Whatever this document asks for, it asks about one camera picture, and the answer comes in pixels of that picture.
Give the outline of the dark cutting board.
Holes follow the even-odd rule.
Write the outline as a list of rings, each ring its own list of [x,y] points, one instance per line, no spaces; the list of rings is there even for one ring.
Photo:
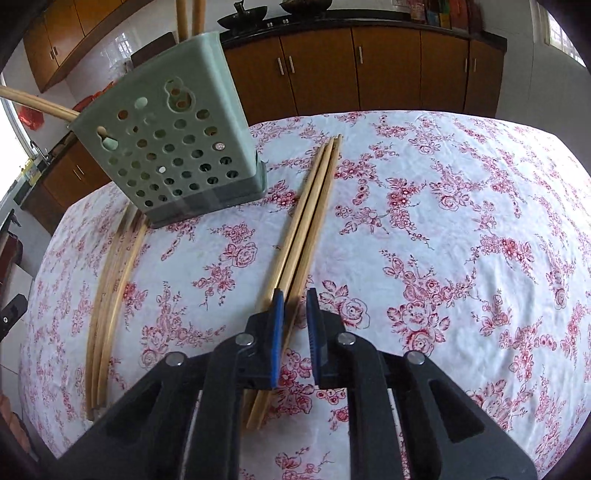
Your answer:
[[[132,68],[138,68],[145,62],[149,61],[151,58],[174,47],[175,45],[176,39],[174,34],[172,32],[166,32],[131,55]]]

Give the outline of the floral white pink tablecloth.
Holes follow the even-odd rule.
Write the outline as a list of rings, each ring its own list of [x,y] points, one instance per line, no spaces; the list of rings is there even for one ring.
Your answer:
[[[590,176],[559,138],[435,112],[252,126],[269,190],[257,202],[148,230],[123,294],[108,374],[117,401],[169,351],[211,351],[256,312],[318,145],[341,159],[308,276],[322,309],[395,355],[429,356],[543,478],[590,414]],[[72,205],[32,285],[19,365],[24,415],[57,457],[91,426],[93,302],[127,198]],[[245,479],[348,479],[346,390],[312,385],[294,325]]]

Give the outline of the red bag with condiments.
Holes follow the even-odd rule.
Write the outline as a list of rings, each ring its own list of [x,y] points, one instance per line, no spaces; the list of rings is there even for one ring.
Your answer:
[[[417,23],[468,33],[483,30],[481,10],[473,0],[409,0],[403,5]]]

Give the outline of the brown kitchen cabinets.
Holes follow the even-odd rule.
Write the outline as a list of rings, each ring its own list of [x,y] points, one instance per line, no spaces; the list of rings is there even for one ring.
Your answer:
[[[64,80],[89,51],[150,0],[57,0],[31,23],[24,48],[40,92]]]
[[[266,168],[250,126],[370,110],[493,117],[506,50],[494,35],[374,24],[201,34],[158,49],[76,114],[24,206],[54,230],[110,183],[156,227],[256,201]]]

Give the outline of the green perforated utensil holder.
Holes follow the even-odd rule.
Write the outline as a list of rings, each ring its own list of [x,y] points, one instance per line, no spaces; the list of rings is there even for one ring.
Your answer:
[[[135,68],[70,128],[154,228],[266,193],[266,167],[216,32]]]

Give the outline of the brown upper kitchen cabinets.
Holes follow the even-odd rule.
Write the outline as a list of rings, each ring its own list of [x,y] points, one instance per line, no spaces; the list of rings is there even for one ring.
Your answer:
[[[24,48],[40,92],[64,80],[89,51],[150,0],[57,0],[31,23]]]

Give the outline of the black countertop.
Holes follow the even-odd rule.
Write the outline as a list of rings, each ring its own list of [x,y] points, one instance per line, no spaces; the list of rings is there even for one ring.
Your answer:
[[[494,118],[507,40],[396,19],[394,12],[287,15],[221,45],[249,125],[295,115],[432,110]],[[321,74],[337,73],[334,87]]]

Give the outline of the brown lower kitchen cabinets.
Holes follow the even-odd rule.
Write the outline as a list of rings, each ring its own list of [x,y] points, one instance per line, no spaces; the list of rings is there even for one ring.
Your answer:
[[[493,117],[506,50],[494,35],[374,24],[201,34],[158,49],[76,114],[24,206],[54,230],[110,183],[156,227],[256,201],[266,168],[250,126],[370,110]]]

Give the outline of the black wok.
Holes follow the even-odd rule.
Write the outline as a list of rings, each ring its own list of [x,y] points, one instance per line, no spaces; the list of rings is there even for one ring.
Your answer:
[[[235,13],[217,20],[219,26],[231,31],[245,31],[256,28],[263,23],[267,11],[269,11],[267,6],[246,9],[243,1],[235,2],[233,6],[235,6]]]

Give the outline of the lidded dark wok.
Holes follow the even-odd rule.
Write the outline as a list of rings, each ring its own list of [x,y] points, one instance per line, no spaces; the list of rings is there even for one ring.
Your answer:
[[[291,15],[318,15],[332,6],[332,0],[286,0],[280,7]]]

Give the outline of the red plastic bag hanging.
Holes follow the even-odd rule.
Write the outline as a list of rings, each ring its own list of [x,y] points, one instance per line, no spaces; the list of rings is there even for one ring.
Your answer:
[[[17,107],[17,116],[22,125],[31,131],[39,130],[45,123],[42,112],[25,105]]]

